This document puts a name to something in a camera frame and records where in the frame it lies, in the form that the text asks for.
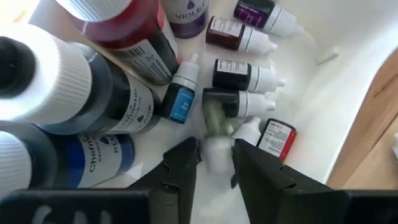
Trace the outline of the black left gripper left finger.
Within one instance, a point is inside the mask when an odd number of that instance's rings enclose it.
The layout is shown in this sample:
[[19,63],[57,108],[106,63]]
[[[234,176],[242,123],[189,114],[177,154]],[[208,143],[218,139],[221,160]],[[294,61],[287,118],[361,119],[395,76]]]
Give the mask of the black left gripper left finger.
[[163,160],[130,185],[129,224],[190,224],[200,143],[189,137],[163,154]]

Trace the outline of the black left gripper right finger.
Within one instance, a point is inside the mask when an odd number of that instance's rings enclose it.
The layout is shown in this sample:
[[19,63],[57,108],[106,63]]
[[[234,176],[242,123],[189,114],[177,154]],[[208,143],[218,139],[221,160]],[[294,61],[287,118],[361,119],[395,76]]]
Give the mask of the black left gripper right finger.
[[340,224],[348,193],[283,165],[245,140],[233,146],[236,181],[250,224]]

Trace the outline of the small orange-red dropper bottle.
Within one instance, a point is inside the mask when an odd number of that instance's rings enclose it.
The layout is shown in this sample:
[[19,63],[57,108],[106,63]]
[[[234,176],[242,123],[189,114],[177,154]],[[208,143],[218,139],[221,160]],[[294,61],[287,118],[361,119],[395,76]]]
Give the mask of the small orange-red dropper bottle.
[[269,118],[261,129],[262,119],[253,117],[232,135],[284,161],[297,135],[296,129],[278,119]]

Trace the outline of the small blue dropper bottle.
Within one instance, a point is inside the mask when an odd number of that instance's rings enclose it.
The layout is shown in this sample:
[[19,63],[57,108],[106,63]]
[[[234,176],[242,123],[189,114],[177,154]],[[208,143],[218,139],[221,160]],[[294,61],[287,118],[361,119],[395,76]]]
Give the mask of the small blue dropper bottle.
[[184,124],[195,98],[200,66],[198,54],[192,53],[184,60],[172,77],[161,104],[161,117]]

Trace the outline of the small dark green dropper bottle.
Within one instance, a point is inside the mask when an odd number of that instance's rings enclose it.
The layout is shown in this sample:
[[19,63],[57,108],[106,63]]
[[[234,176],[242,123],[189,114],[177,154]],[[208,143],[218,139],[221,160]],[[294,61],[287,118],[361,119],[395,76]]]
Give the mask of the small dark green dropper bottle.
[[204,88],[202,97],[204,102],[219,103],[229,118],[261,116],[266,111],[274,111],[276,108],[275,101],[267,99],[265,94],[249,91]]

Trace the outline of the large black food coloring bottle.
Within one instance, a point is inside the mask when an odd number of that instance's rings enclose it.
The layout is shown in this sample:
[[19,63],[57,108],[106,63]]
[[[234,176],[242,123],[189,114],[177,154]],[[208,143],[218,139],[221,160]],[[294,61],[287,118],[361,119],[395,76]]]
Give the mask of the large black food coloring bottle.
[[0,122],[52,134],[140,134],[160,119],[160,98],[94,48],[32,24],[0,29]]

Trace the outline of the small brown dropper bottle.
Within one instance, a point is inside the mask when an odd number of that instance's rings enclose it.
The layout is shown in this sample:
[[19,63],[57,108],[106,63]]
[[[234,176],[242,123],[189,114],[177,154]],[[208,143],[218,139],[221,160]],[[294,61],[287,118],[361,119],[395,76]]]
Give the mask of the small brown dropper bottle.
[[277,44],[265,33],[241,22],[212,16],[206,29],[207,44],[252,55],[275,52]]

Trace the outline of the large red food coloring bottle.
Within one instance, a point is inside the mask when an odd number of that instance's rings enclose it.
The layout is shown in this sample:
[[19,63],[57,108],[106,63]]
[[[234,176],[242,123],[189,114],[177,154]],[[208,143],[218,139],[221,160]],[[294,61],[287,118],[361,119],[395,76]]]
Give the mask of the large red food coloring bottle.
[[153,85],[171,82],[182,61],[160,0],[56,0],[73,26]]

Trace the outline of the large violet food coloring bottle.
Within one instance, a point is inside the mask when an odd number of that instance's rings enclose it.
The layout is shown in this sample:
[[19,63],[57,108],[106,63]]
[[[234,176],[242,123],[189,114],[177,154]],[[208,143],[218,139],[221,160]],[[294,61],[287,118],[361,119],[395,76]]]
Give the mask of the large violet food coloring bottle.
[[209,0],[162,0],[174,36],[187,39],[198,35],[208,22]]

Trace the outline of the small violet dropper bottle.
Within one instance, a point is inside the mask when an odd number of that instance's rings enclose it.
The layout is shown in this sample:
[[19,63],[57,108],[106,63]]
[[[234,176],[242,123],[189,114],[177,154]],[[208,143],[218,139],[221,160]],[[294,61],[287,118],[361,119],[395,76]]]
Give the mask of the small violet dropper bottle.
[[297,18],[274,0],[238,0],[233,16],[263,32],[281,37],[304,31]]

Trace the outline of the large blue food coloring bottle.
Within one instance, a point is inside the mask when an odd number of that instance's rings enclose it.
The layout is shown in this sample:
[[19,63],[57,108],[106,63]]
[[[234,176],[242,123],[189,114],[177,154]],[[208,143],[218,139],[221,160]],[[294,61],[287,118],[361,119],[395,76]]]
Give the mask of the large blue food coloring bottle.
[[55,135],[34,124],[0,121],[0,200],[23,189],[81,189],[127,172],[128,134]]

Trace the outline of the white plastic bin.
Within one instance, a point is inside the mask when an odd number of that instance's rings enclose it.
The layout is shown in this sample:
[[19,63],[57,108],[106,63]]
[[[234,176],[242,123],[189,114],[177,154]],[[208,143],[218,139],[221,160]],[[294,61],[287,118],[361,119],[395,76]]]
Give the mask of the white plastic bin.
[[[229,19],[236,1],[209,2],[208,11]],[[383,2],[382,15],[375,22],[361,14],[363,9],[374,9],[374,4],[365,0],[283,0],[282,7],[297,18],[304,28],[302,33],[281,37],[252,27],[277,44],[275,52],[252,55],[207,44],[210,19],[199,37],[178,46],[180,64],[196,53],[200,66],[195,98],[184,124],[160,115],[172,81],[153,85],[90,41],[88,46],[158,94],[159,122],[147,132],[128,134],[134,142],[135,159],[127,172],[88,188],[12,192],[0,200],[0,224],[129,224],[128,203],[134,195],[127,188],[156,167],[165,152],[189,137],[199,140],[201,156],[190,223],[250,224],[236,181],[233,146],[238,139],[232,135],[253,117],[262,119],[261,129],[269,118],[293,126],[297,135],[281,163],[326,185],[373,76],[397,46],[398,25],[394,20],[398,19],[398,2]],[[202,152],[206,134],[202,91],[215,88],[212,78],[216,59],[271,68],[286,81],[273,92],[261,93],[275,101],[274,111],[261,116],[227,117],[234,128],[231,167],[222,175],[208,173]],[[340,224],[398,224],[398,190],[343,191],[348,193],[348,203]]]

